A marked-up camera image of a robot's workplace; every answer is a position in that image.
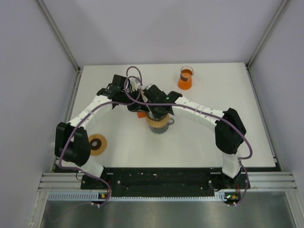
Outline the orange liquid glass flask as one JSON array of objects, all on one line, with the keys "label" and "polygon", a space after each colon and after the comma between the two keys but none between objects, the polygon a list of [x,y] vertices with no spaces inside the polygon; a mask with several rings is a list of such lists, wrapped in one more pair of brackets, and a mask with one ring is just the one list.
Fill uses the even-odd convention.
[{"label": "orange liquid glass flask", "polygon": [[194,70],[190,66],[183,66],[180,69],[180,78],[178,80],[178,87],[182,90],[189,90],[192,87],[192,77]]}]

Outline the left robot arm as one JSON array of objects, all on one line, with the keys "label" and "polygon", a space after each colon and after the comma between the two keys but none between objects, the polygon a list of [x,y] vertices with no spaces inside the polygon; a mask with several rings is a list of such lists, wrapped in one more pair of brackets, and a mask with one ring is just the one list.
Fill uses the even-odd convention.
[{"label": "left robot arm", "polygon": [[104,166],[97,163],[91,154],[91,144],[87,132],[92,130],[101,118],[116,105],[131,106],[132,92],[134,100],[139,100],[142,77],[124,77],[114,75],[112,83],[100,89],[92,102],[68,123],[60,122],[56,127],[55,155],[59,158],[59,167],[82,171],[90,176],[97,188],[107,185],[108,177],[102,174]]}]

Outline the orange filter box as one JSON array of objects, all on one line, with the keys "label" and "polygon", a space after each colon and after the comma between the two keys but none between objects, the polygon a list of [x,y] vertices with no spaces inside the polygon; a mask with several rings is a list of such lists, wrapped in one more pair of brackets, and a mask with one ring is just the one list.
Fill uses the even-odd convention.
[{"label": "orange filter box", "polygon": [[137,112],[137,117],[138,118],[145,118],[146,117],[146,113],[145,112]]}]

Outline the aluminium front rail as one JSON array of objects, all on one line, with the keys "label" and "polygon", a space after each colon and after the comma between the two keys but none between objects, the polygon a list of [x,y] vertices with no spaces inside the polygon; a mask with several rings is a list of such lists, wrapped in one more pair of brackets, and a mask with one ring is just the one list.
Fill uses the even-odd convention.
[{"label": "aluminium front rail", "polygon": [[[249,172],[249,191],[296,191],[298,190],[291,172]],[[43,173],[40,191],[86,191],[74,173]]]}]

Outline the right aluminium frame post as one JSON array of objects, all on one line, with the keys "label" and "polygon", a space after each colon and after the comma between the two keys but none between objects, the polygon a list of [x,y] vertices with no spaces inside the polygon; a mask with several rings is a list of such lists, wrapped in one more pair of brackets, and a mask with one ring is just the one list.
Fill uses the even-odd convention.
[{"label": "right aluminium frame post", "polygon": [[291,0],[282,0],[280,2],[279,7],[277,8],[277,10],[275,11],[275,14],[271,18],[267,28],[265,29],[261,39],[258,42],[253,54],[251,55],[248,62],[246,63],[246,69],[247,70],[249,70],[253,66],[253,64],[255,63],[256,59],[260,55],[264,46],[266,45],[266,43],[270,39],[273,31],[275,30],[277,24],[279,23],[281,17],[283,16],[285,11],[287,10],[290,2],[291,2]]}]

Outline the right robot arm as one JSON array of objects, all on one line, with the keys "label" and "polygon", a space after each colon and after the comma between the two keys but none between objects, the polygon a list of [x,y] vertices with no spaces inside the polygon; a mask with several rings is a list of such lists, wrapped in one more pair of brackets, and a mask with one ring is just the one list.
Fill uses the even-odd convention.
[{"label": "right robot arm", "polygon": [[222,152],[222,183],[233,188],[239,182],[241,166],[237,158],[239,146],[244,142],[246,129],[238,112],[229,108],[220,111],[190,101],[182,94],[171,91],[165,94],[156,85],[144,88],[143,96],[154,118],[166,114],[184,117],[209,128],[215,134],[215,144]]}]

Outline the aluminium frame post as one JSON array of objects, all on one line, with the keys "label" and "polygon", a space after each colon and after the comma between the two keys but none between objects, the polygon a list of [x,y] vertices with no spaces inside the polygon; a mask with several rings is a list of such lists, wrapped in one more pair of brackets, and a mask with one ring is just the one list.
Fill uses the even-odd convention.
[{"label": "aluminium frame post", "polygon": [[285,11],[287,10],[290,2],[291,2],[291,0],[282,0],[280,2],[279,7],[277,8],[277,10],[275,11],[275,14],[271,18],[267,28],[265,29],[261,39],[258,42],[253,54],[251,55],[248,62],[246,63],[246,69],[247,70],[249,70],[253,66],[253,64],[255,63],[256,59],[260,55],[264,46],[266,45],[266,43],[270,39],[273,31],[275,30],[277,24],[279,23],[281,17],[283,16]]},{"label": "aluminium frame post", "polygon": [[60,45],[60,47],[61,47],[63,53],[65,54],[66,58],[68,59],[69,63],[72,65],[73,69],[76,72],[79,72],[81,67],[76,62],[76,59],[74,58],[70,48],[68,47],[67,42],[65,41],[61,31],[59,30],[56,22],[54,21],[45,2],[43,0],[35,0],[35,3],[37,4],[39,10],[41,11],[42,16],[45,18],[46,22],[48,23],[50,30],[54,34],[55,39],[57,40],[58,44]]}]

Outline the left aluminium frame post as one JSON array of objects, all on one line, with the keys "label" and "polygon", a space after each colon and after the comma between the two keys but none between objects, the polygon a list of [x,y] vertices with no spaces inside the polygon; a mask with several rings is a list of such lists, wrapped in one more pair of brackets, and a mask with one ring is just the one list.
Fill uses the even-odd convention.
[{"label": "left aluminium frame post", "polygon": [[54,21],[45,2],[43,0],[35,0],[35,3],[37,4],[39,10],[41,11],[42,16],[45,18],[46,22],[48,23],[50,30],[54,34],[55,39],[57,40],[58,44],[60,45],[60,47],[61,47],[63,53],[65,54],[66,58],[68,59],[69,63],[72,65],[73,69],[76,72],[79,72],[81,67],[76,62],[76,59],[74,58],[70,48],[68,47],[67,42],[65,41],[61,31],[59,30],[56,22]]}]

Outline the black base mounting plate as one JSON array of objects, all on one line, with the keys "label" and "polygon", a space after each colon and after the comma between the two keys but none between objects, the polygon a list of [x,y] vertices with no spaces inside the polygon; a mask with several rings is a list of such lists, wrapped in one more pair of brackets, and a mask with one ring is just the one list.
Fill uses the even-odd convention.
[{"label": "black base mounting plate", "polygon": [[220,190],[249,188],[246,174],[231,179],[220,168],[105,168],[100,180],[81,178],[81,189],[106,190],[115,197],[213,196]]}]

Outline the grey glass server carafe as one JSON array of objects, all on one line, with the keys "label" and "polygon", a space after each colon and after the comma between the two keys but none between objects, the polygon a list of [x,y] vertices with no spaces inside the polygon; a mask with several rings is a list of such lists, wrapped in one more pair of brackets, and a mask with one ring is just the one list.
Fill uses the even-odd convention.
[{"label": "grey glass server carafe", "polygon": [[165,133],[169,126],[174,124],[174,119],[172,117],[169,118],[168,122],[162,126],[162,127],[152,127],[152,126],[149,126],[150,130],[153,132],[153,133],[156,133],[156,134],[161,134],[161,133]]}]

